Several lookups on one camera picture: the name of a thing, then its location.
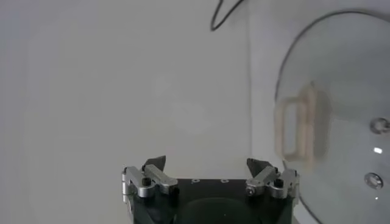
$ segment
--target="silver bracket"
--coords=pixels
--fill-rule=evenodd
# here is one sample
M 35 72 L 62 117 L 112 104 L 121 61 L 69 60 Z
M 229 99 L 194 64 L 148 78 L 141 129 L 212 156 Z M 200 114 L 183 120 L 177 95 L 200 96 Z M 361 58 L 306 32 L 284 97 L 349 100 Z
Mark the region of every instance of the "silver bracket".
M 286 169 L 278 179 L 269 184 L 271 197 L 286 198 L 288 195 L 293 198 L 299 197 L 299 176 L 295 170 Z
M 152 197 L 154 195 L 155 183 L 145 177 L 136 167 L 126 167 L 122 173 L 122 194 L 125 202 L 126 196 L 130 195 L 130 187 L 135 187 L 137 195 L 141 198 Z
M 284 199 L 289 195 L 294 198 L 296 205 L 299 200 L 299 175 L 292 169 L 286 169 L 280 175 L 275 167 L 267 166 L 257 176 L 246 181 L 248 196 L 258 196 L 265 191 L 269 191 L 273 198 Z
M 169 195 L 177 190 L 177 179 L 167 176 L 153 164 L 145 166 L 144 174 L 145 176 L 150 177 L 157 185 L 159 185 L 160 191 L 163 194 Z
M 257 196 L 264 193 L 268 182 L 277 178 L 275 167 L 265 167 L 257 176 L 246 181 L 246 192 L 248 196 Z

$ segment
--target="white backdrop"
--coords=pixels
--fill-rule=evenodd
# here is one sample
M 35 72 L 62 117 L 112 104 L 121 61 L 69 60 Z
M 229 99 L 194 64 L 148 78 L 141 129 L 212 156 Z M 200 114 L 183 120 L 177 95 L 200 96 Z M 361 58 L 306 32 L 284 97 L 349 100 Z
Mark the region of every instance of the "white backdrop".
M 121 169 L 153 156 L 247 177 L 247 12 L 211 33 L 216 4 L 0 2 L 0 223 L 128 223 Z

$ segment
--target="metal bolt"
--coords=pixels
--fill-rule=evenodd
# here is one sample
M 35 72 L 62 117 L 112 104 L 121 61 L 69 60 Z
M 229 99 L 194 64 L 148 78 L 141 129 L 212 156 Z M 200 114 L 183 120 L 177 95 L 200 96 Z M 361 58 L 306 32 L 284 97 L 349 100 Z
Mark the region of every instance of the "metal bolt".
M 367 173 L 364 176 L 364 181 L 373 189 L 377 190 L 383 188 L 383 180 L 376 173 Z
M 246 187 L 246 188 L 245 188 L 245 191 L 246 191 L 246 194 L 247 194 L 248 196 L 253 196 L 253 195 L 256 194 L 256 189 L 253 188 L 253 187 Z
M 374 118 L 370 122 L 370 130 L 377 135 L 387 133 L 390 131 L 390 122 L 383 117 Z

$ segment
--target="black cable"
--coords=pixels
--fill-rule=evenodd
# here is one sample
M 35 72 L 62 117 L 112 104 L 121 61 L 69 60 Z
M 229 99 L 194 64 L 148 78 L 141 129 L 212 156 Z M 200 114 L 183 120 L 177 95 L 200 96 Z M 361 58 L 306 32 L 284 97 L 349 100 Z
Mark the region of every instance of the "black cable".
M 218 13 L 219 13 L 219 10 L 221 9 L 221 6 L 223 5 L 224 3 L 224 0 L 219 0 L 219 3 L 217 5 L 217 8 L 215 9 L 214 11 L 214 15 L 213 15 L 213 18 L 211 19 L 211 24 L 210 24 L 210 29 L 211 31 L 215 31 L 215 30 L 218 30 L 222 24 L 226 21 L 226 19 L 230 16 L 230 14 L 232 14 L 232 12 L 241 4 L 243 3 L 243 1 L 245 0 L 238 0 L 236 2 L 236 4 L 226 13 L 225 17 L 221 20 L 221 22 L 219 22 L 216 26 L 215 26 L 215 20 L 218 16 Z

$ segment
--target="clear plastic lid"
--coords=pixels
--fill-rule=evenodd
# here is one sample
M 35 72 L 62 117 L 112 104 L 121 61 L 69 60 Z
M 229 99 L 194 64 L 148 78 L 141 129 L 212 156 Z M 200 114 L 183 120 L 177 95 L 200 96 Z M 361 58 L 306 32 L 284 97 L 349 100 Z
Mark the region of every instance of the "clear plastic lid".
M 390 24 L 331 16 L 286 58 L 277 90 L 277 152 L 301 174 L 321 223 L 390 220 Z

